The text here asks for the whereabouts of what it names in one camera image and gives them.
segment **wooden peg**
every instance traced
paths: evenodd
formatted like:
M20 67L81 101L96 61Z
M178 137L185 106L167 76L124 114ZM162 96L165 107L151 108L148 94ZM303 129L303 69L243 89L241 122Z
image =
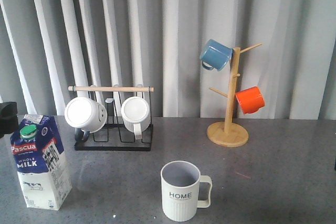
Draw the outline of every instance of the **wooden peg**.
M218 93L218 94L221 94L221 95L224 96L224 97L227 97L227 94L226 94L226 93L223 93L223 92L221 92L221 91L219 91L219 90L217 90L217 89L215 89L215 88L210 87L209 89L212 90L212 91L214 91L214 92L216 92L216 93Z
M261 45L262 45L262 43L255 44L255 45L253 45L253 46L250 46L250 47L248 47L248 48L243 49L242 51L240 51L240 53L242 54L243 52L246 52L246 51L251 50L251 49L253 49L253 48L259 47L259 46L261 46Z

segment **wooden dowel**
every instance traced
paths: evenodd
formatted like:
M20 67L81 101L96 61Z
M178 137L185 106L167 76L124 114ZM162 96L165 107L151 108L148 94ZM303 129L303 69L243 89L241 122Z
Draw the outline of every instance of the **wooden dowel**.
M236 93L236 87L237 87L236 76L238 75L239 56L240 56L240 48L235 47L233 49L233 55L232 55L232 67L231 67L230 77L229 77L229 88L228 88L228 94L227 94L228 99L227 99L226 114L225 114L225 119L224 119L224 132L227 134L230 132L230 128L232 125L235 93Z
M250 46L250 47L248 47L248 48L243 49L242 51L240 51L240 53L242 54L243 52L246 52L246 51L251 50L251 49L253 49L253 48L259 47L259 46L261 46L261 45L262 45L262 43L255 44L255 45L253 45L253 46Z
M106 92L154 92L153 87L82 87L69 86L69 91L106 91Z
M223 93L223 92L221 92L221 91L219 91L219 90L217 90L217 89L215 89L215 88L210 87L209 89L212 90L212 91L214 91L214 92L216 92L216 93L218 93L218 94L221 94L221 95L224 96L224 97L227 97L227 94L226 94L226 93Z

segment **pascual milk carton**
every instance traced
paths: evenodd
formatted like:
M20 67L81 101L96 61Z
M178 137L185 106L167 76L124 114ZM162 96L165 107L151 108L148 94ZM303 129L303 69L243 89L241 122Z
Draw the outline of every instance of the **pascual milk carton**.
M10 139L27 207L58 210L72 186L55 118L26 115Z

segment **mug rim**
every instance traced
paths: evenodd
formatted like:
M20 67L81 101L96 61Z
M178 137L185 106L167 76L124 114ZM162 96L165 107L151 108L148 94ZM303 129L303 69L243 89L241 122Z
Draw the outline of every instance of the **mug rim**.
M193 166L193 167L196 168L196 170L198 171L198 179L197 179L194 183L192 183L191 185L188 185L188 186L174 186L174 185L168 183L168 182L164 179L162 173L163 173L163 170L164 170L167 166L169 166L169 165L171 165L171 164L173 164L173 163L187 163L187 164ZM165 164L165 165L161 168L161 172L160 172L160 174L161 174L161 179L162 179L165 183L167 183L169 186L171 186L171 187L173 187L173 188L177 188L177 189L184 189L184 188L190 188L190 187L193 187L194 185L196 185L197 183L199 183L199 182L200 182L199 180L201 179L201 171L200 171L200 169L198 169L198 167L197 167L196 165L194 165L193 163L190 163L190 162L188 162L188 161L184 161L184 160L175 160L175 161L171 161L171 162Z
M138 99L138 100L141 100L142 102L144 102L145 105L146 105L146 108L147 108L146 114L145 114L142 118L140 118L140 119L138 119L138 120L132 120L132 119L130 119L130 118L125 114L125 111L124 111L124 109L125 109L125 105L127 104L127 102L129 102L130 100L134 100L134 99ZM125 118L128 122L130 122L130 123L141 123L141 122L143 122L143 121L148 117L148 115L149 115L149 110L150 110L150 108L149 108L149 105L148 105L147 101L146 101L145 99L143 99L142 97L129 97L129 98L127 98L127 99L123 102L123 104L121 105L121 110L120 110L120 112L121 112L122 117Z

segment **orange mug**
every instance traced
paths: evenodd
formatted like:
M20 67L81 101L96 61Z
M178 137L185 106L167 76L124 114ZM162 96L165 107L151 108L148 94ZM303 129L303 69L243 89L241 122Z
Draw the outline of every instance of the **orange mug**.
M244 114L252 114L265 106L263 96L258 87L236 92L236 98Z

